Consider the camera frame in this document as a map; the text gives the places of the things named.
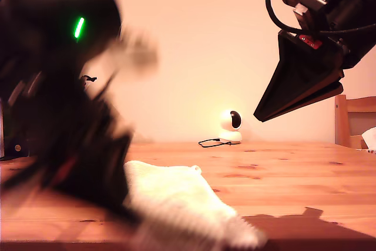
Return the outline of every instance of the black cable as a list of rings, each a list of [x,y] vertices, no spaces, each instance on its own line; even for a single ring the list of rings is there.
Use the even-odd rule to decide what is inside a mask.
[[[287,32],[291,32],[293,34],[297,35],[314,35],[314,34],[319,34],[319,35],[343,35],[343,34],[351,34],[351,33],[356,33],[356,32],[367,32],[372,29],[376,28],[376,24],[368,25],[368,26],[362,26],[360,28],[356,29],[345,29],[342,31],[310,31],[308,29],[297,29],[293,28],[292,26],[285,25],[282,23],[277,16],[275,15],[273,11],[273,7],[271,6],[271,0],[265,0],[266,2],[266,9],[268,11],[270,19],[281,29]]]
[[[209,145],[209,146],[204,146],[204,145],[202,145],[203,142],[207,142],[207,141],[211,141],[211,140],[213,140],[213,141],[220,141],[219,138],[206,139],[206,140],[200,141],[200,142],[199,142],[199,145],[201,145],[201,146],[204,147],[204,148],[215,147],[215,146],[221,146],[221,145],[225,145],[225,144],[231,145],[231,141],[228,141],[228,142],[226,142],[226,143],[220,143],[220,144],[215,144],[215,145]]]

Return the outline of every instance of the wooden table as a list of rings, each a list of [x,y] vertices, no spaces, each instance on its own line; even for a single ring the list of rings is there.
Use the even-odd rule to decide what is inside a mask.
[[[329,143],[132,145],[127,160],[198,165],[219,198],[263,229],[267,250],[376,250],[376,155]],[[1,165],[7,178],[25,160]],[[2,202],[1,250],[127,250],[132,230],[55,192]]]

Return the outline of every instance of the chair backrest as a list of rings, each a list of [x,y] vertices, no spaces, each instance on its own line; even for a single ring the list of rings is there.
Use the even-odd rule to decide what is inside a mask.
[[[2,117],[2,104],[0,99],[0,158],[4,157],[4,120]]]
[[[346,95],[335,97],[335,144],[367,149],[361,135],[350,135],[349,113],[376,113],[376,97],[346,99]]]

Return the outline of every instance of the white towel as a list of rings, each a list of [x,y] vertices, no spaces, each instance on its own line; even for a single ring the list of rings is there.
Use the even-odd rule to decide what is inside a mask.
[[[128,161],[124,169],[129,185],[124,205],[144,218],[135,249],[255,249],[266,243],[262,232],[217,197],[198,166]]]

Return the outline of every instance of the blurry black object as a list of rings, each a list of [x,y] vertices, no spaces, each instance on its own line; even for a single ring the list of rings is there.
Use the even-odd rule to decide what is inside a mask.
[[[266,0],[282,30],[280,61],[254,112],[262,122],[340,94],[343,70],[356,66],[376,44],[376,0],[283,1],[294,7],[302,29],[281,23]]]
[[[34,140],[29,146],[36,154],[33,164],[2,181],[2,193],[43,172],[43,188],[135,219],[122,205],[132,136],[113,137],[104,91],[91,99],[80,78],[120,27],[114,0],[2,0],[0,98],[18,129]]]

